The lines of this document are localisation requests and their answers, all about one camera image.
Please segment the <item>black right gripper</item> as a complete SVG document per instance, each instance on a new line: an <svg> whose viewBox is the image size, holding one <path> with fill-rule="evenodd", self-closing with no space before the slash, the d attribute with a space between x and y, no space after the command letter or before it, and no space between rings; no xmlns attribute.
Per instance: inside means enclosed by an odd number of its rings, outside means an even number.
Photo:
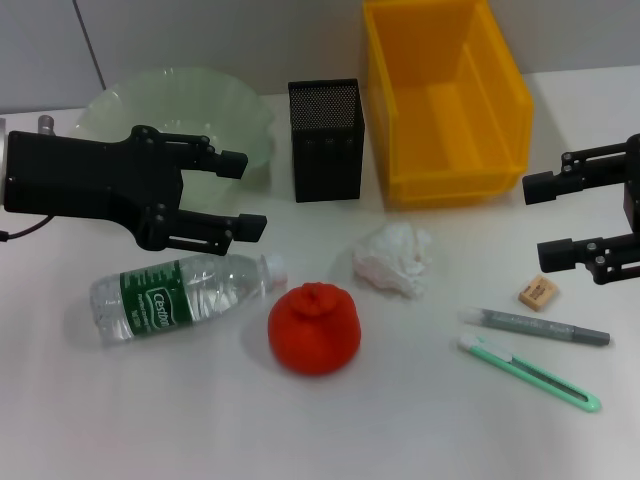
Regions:
<svg viewBox="0 0 640 480"><path fill-rule="evenodd" d="M537 245L544 273L572 270L583 264L597 285L639 277L640 139L564 152L561 169L526 175L522 179L527 205L555 200L560 195L624 183L623 207L635 234L573 241L571 238Z"/></svg>

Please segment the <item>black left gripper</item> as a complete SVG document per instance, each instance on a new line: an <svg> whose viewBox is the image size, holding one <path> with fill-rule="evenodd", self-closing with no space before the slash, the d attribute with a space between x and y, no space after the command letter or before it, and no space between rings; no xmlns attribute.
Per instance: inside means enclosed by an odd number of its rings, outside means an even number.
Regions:
<svg viewBox="0 0 640 480"><path fill-rule="evenodd" d="M143 133L116 143L13 131L6 153L6 210L106 220L138 246L171 246L182 193L181 170L241 179L244 153L217 151L207 136Z"/></svg>

